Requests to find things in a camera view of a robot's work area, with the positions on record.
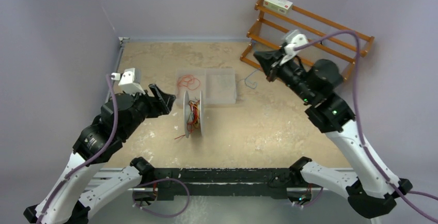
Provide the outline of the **white filament spool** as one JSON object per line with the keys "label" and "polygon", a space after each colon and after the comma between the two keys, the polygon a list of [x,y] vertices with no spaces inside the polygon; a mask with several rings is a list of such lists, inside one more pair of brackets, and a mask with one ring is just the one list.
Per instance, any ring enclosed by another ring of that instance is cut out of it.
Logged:
{"label": "white filament spool", "polygon": [[196,130],[199,130],[201,135],[204,134],[204,94],[200,91],[199,97],[190,98],[186,91],[183,98],[183,113],[184,113],[184,137],[189,136]]}

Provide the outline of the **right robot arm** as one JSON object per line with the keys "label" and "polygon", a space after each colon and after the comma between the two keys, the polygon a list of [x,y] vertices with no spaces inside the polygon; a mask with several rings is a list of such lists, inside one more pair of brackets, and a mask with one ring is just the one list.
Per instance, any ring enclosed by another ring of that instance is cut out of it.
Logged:
{"label": "right robot arm", "polygon": [[412,189],[412,183],[394,175],[359,133],[354,112],[334,91],[343,81],[337,65],[319,59],[306,70],[299,57],[281,65],[281,50],[255,52],[254,57],[268,81],[281,80],[303,100],[311,123],[338,147],[353,169],[352,173],[341,173],[302,157],[290,167],[291,182],[333,191],[368,219],[390,213],[396,199]]}

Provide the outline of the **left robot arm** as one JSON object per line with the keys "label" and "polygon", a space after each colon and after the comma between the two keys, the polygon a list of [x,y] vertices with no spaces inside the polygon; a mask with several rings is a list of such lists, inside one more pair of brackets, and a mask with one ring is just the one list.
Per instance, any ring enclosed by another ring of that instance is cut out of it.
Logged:
{"label": "left robot arm", "polygon": [[92,190],[87,186],[95,174],[118,152],[148,118],[171,112],[176,97],[156,84],[133,93],[110,92],[100,113],[85,127],[72,147],[68,163],[49,194],[24,211],[29,223],[88,223],[91,216],[130,187],[153,183],[154,167],[142,157],[109,181]]}

